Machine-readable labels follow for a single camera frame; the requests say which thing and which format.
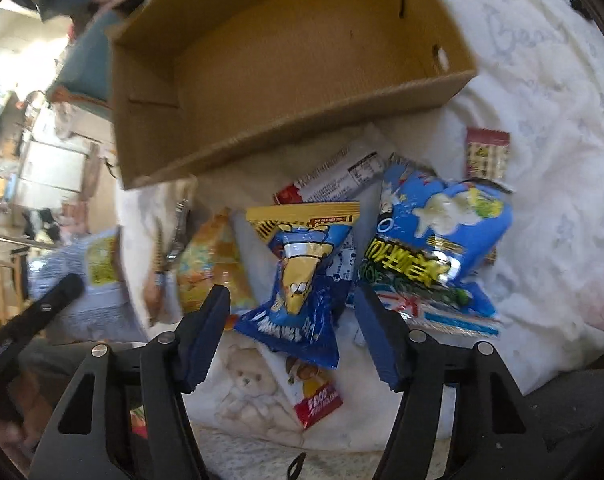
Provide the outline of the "blue popcorn snack bag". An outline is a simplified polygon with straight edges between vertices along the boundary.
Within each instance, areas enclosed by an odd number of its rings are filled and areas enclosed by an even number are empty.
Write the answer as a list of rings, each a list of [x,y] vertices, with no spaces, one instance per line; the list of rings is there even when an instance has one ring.
[[[358,279],[377,292],[491,316],[491,301],[470,275],[511,223],[512,208],[500,188],[443,180],[426,166],[392,158]]]

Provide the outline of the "white grey striped snack bag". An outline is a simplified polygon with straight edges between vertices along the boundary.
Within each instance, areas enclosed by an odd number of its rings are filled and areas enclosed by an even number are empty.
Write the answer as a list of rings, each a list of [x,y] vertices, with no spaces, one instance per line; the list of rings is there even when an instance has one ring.
[[[48,324],[45,334],[50,342],[147,340],[124,281],[118,228],[81,237],[32,258],[28,266],[31,298],[39,300],[69,273],[82,279],[84,292]]]

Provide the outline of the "white red barcode snack bag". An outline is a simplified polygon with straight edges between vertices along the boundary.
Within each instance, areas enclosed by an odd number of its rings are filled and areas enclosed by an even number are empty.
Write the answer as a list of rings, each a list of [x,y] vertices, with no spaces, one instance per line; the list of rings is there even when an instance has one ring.
[[[355,196],[386,168],[393,145],[378,134],[350,142],[308,174],[273,195],[277,205],[340,202]]]

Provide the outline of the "blue red striped snack packet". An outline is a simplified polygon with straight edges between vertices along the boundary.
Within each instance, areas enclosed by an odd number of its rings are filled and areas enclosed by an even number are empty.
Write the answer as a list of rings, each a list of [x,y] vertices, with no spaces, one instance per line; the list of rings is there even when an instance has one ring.
[[[398,312],[410,326],[468,337],[497,338],[502,331],[494,304],[475,282],[429,288],[400,276],[375,283],[361,280],[350,291],[352,308],[360,285],[368,285],[385,309]]]

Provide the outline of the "white bear print bedsheet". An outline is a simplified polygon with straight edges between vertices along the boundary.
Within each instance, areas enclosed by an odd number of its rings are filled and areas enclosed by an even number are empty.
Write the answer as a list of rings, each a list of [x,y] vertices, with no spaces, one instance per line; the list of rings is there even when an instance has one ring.
[[[604,353],[604,333],[581,315],[581,300],[604,299],[604,37],[569,0],[443,1],[478,76],[442,107],[375,123],[396,150],[445,179],[464,176],[467,127],[510,133],[514,224],[479,282],[503,322],[492,342],[529,394]],[[197,196],[212,209],[267,205],[363,129],[236,160],[198,177]],[[398,410],[401,397],[354,344],[352,314],[340,321],[334,375],[344,405],[305,433],[300,479],[372,478]],[[301,450],[200,426],[229,386],[221,365],[216,356],[206,382],[185,398],[206,466],[222,479],[285,479]]]

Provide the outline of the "red white small snack packet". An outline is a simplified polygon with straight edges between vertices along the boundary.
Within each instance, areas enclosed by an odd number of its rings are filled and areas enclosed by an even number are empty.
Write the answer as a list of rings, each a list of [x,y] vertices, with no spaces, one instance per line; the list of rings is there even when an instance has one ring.
[[[286,356],[279,361],[277,371],[280,388],[304,430],[342,407],[342,397],[330,375],[317,365]]]

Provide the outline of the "small red candy packet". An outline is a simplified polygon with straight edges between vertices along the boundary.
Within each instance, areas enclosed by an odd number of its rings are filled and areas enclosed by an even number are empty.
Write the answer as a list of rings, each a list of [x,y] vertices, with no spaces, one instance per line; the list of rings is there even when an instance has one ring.
[[[466,177],[501,181],[509,160],[510,134],[485,128],[467,128]]]

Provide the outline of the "blue yellow cartoon snack bag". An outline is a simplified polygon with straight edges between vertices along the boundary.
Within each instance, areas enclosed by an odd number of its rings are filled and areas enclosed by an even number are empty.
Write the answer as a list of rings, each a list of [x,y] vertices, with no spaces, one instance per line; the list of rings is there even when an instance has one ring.
[[[270,299],[241,315],[236,332],[334,370],[339,349],[332,311],[346,288],[326,267],[358,218],[360,204],[352,200],[247,209],[247,222],[278,263]]]

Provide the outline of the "open cardboard box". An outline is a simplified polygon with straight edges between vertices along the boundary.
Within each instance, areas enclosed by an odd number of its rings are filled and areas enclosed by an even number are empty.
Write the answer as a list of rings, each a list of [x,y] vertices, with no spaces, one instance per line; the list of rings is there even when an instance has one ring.
[[[477,73],[442,0],[148,0],[109,39],[124,188],[438,107]]]

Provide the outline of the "orange yellow chip bag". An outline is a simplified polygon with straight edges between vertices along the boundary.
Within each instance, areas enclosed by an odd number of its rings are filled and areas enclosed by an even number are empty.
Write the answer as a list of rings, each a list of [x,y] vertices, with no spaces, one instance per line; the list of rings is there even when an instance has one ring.
[[[225,286],[230,296],[225,330],[232,330],[241,315],[258,306],[244,272],[228,208],[206,220],[191,237],[178,260],[176,283],[184,313],[198,311],[214,285]]]

